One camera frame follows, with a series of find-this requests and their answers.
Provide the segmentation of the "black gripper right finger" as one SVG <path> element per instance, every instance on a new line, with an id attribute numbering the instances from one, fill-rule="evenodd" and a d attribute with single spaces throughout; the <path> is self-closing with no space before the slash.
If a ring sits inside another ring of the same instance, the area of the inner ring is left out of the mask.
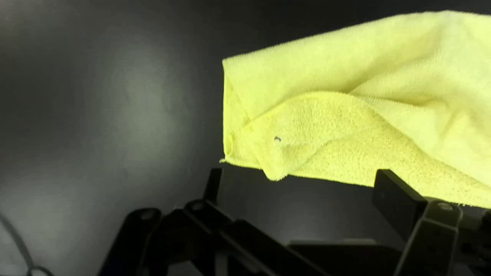
<path id="1" fill-rule="evenodd" d="M 488 208 L 422 196 L 388 168 L 373 203 L 405 240 L 394 276 L 491 276 Z"/>

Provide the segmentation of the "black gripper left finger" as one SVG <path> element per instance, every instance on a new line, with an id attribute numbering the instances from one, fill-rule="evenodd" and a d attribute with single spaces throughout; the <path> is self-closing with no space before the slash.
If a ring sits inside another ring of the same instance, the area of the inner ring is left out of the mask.
<path id="1" fill-rule="evenodd" d="M 328 276 L 299 252 L 218 206 L 222 168 L 212 168 L 204 194 L 163 214 L 127 213 L 98 276 L 169 276 L 190 262 L 201 276 Z"/>

